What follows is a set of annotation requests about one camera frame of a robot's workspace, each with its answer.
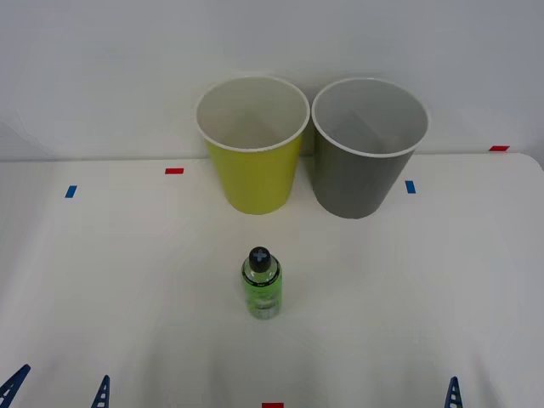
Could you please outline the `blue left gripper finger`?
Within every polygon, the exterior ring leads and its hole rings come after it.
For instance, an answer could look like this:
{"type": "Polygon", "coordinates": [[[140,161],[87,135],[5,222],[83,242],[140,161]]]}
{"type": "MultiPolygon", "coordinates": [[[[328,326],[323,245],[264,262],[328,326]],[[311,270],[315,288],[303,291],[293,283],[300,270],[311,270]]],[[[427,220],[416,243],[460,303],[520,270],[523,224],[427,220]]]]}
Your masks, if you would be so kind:
{"type": "Polygon", "coordinates": [[[110,377],[105,375],[93,399],[91,408],[108,408],[110,402],[110,377]]]}
{"type": "Polygon", "coordinates": [[[0,408],[9,408],[30,370],[29,365],[23,365],[0,387],[0,408]]]}

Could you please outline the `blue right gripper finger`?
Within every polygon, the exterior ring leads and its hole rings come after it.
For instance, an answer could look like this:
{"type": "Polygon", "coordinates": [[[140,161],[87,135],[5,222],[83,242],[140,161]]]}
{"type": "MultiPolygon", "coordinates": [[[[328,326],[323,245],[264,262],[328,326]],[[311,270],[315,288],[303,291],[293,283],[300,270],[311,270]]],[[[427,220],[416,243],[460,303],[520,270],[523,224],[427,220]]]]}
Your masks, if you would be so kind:
{"type": "Polygon", "coordinates": [[[445,397],[444,408],[462,408],[462,397],[457,377],[452,377],[445,397]]]}

